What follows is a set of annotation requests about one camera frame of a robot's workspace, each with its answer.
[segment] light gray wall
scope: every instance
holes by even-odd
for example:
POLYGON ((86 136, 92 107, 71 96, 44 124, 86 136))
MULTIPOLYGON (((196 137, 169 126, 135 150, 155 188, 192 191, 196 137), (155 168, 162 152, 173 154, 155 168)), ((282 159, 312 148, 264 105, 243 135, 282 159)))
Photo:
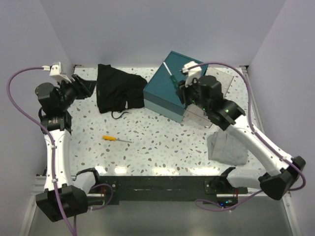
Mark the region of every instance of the light gray wall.
POLYGON ((287 0, 249 67, 266 134, 307 162, 307 185, 292 194, 305 236, 315 232, 314 9, 314 0, 287 0))
POLYGON ((76 64, 157 65, 171 51, 248 65, 285 0, 40 0, 76 64))
MULTIPOLYGON (((0 1, 0 235, 18 235, 36 173, 46 166, 40 129, 9 102, 5 87, 10 75, 30 66, 62 60, 69 64, 38 0, 0 1)), ((47 72, 26 72, 12 83, 13 97, 37 116, 34 89, 51 81, 47 72)))

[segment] teal cardboard box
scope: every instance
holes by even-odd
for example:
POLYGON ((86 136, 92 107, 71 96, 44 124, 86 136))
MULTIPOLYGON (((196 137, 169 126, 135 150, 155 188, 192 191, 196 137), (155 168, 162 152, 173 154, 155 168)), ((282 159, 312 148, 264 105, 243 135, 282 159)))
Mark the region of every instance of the teal cardboard box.
MULTIPOLYGON (((182 54, 171 52, 165 59, 171 73, 177 81, 186 80, 181 73, 183 66, 191 61, 202 63, 182 54)), ((207 66, 202 67, 201 75, 205 75, 207 66)), ((143 90, 144 106, 174 121, 182 122, 186 107, 181 104, 176 90, 163 63, 143 90)))

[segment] speckled countertop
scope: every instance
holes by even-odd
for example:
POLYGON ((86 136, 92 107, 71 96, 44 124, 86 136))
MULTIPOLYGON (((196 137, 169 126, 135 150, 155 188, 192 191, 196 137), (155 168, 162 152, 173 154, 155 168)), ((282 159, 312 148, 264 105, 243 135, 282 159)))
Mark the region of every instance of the speckled countertop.
MULTIPOLYGON (((158 68, 118 69, 150 80, 158 68)), ((242 79, 229 69, 217 70, 233 76, 226 98, 247 110, 248 95, 242 79)), ((75 73, 87 80, 97 78, 97 68, 76 68, 75 73)), ((206 140, 218 130, 214 125, 205 128, 189 118, 179 124, 146 108, 130 110, 130 114, 114 120, 110 113, 99 113, 95 93, 91 98, 75 101, 68 111, 73 116, 72 175, 89 167, 96 167, 100 175, 219 175, 229 167, 208 160, 206 140), (103 135, 134 143, 106 141, 103 135)), ((240 168, 258 169, 262 165, 249 153, 247 165, 240 168)))

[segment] gray towel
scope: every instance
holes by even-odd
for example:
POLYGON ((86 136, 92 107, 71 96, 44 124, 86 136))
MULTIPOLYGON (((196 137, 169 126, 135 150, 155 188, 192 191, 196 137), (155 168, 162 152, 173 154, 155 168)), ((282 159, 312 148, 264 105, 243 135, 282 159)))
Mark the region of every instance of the gray towel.
POLYGON ((222 130, 207 138, 209 160, 227 165, 245 165, 248 150, 233 136, 222 130))

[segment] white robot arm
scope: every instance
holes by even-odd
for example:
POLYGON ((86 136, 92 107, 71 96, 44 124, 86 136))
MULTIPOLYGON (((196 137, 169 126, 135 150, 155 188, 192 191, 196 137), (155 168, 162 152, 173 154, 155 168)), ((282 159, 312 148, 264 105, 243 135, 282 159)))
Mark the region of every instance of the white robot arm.
POLYGON ((54 222, 62 219, 56 204, 54 182, 57 184, 67 217, 87 211, 89 206, 87 194, 99 182, 99 175, 94 168, 78 172, 76 180, 73 181, 69 166, 71 115, 67 109, 75 99, 90 97, 92 91, 89 89, 94 87, 77 75, 73 75, 70 79, 63 73, 63 64, 60 62, 44 67, 44 70, 50 71, 50 76, 57 81, 59 87, 51 83, 43 83, 35 89, 42 106, 39 112, 41 124, 47 128, 55 143, 53 146, 50 137, 44 135, 47 147, 47 178, 44 193, 36 196, 36 203, 54 222), (55 149, 55 166, 52 162, 52 148, 55 149))
POLYGON ((223 98, 221 83, 214 76, 201 76, 201 67, 194 61, 184 65, 182 72, 187 79, 179 82, 177 95, 181 103, 203 109, 213 124, 239 140, 265 168, 261 171, 229 168, 212 183, 213 187, 225 178, 232 187, 261 189, 272 199, 281 199, 299 177, 305 166, 304 159, 293 158, 250 124, 242 108, 223 98))

